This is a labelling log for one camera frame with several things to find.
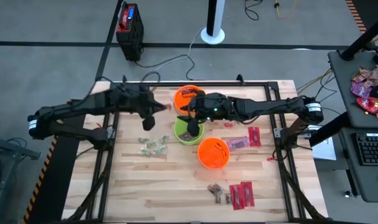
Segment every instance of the gray floor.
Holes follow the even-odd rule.
[[[189,43],[205,25],[206,1],[136,0],[145,25],[146,42]],[[289,14],[293,1],[284,1],[282,13]],[[104,42],[117,1],[0,0],[0,40]],[[273,0],[265,0],[256,11],[257,22],[249,20],[243,1],[227,0],[223,28],[224,43],[346,45],[360,35],[345,0],[299,0],[295,16],[278,19]],[[90,47],[0,47],[0,138],[25,138],[29,148],[47,152],[50,140],[34,141],[27,133],[28,114],[41,106],[82,98],[95,78],[102,48]],[[146,49],[143,65],[184,54],[187,49]],[[193,49],[194,79],[231,80],[242,74],[247,80],[292,79],[297,86],[329,69],[324,50],[238,50]],[[162,80],[184,80],[187,60],[160,69]],[[127,62],[119,48],[111,48],[103,75],[121,80],[139,80],[149,70]],[[335,81],[328,87],[338,89]],[[311,96],[317,85],[303,93]],[[323,106],[342,113],[339,94]],[[325,111],[325,122],[336,114]],[[25,160],[18,170],[15,191],[10,195],[8,223],[20,223],[29,202],[45,153],[39,161]],[[341,171],[319,171],[323,195],[331,218],[378,223],[378,204],[342,196],[349,188]]]

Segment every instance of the pole base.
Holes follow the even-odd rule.
[[[207,28],[201,31],[201,39],[207,44],[215,45],[221,43],[225,39],[225,32],[221,29],[216,37],[207,34]]]

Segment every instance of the black keyboard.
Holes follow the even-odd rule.
[[[353,134],[359,162],[363,166],[378,166],[378,134]]]

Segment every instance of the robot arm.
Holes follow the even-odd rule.
[[[149,87],[143,84],[121,83],[111,89],[86,96],[81,101],[71,101],[64,105],[46,106],[35,114],[28,116],[29,134],[34,139],[44,139],[59,135],[89,140],[95,149],[100,149],[108,142],[105,128],[75,128],[58,120],[81,114],[102,115],[114,112],[138,113],[143,118],[143,128],[148,131],[155,125],[153,114],[166,109],[166,106],[155,101]]]
[[[250,124],[260,115],[294,113],[298,119],[293,125],[281,133],[283,138],[291,142],[297,141],[297,136],[310,124],[318,124],[323,121],[323,113],[319,102],[314,98],[299,96],[292,99],[277,101],[254,101],[225,96],[220,93],[205,94],[197,91],[188,105],[181,110],[194,111],[195,116],[179,116],[178,118],[188,123],[188,132],[192,136],[198,135],[198,123],[207,120],[230,120],[242,124]]]

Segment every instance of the battery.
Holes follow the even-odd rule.
[[[136,62],[141,59],[144,25],[137,4],[121,4],[116,38],[126,60]]]

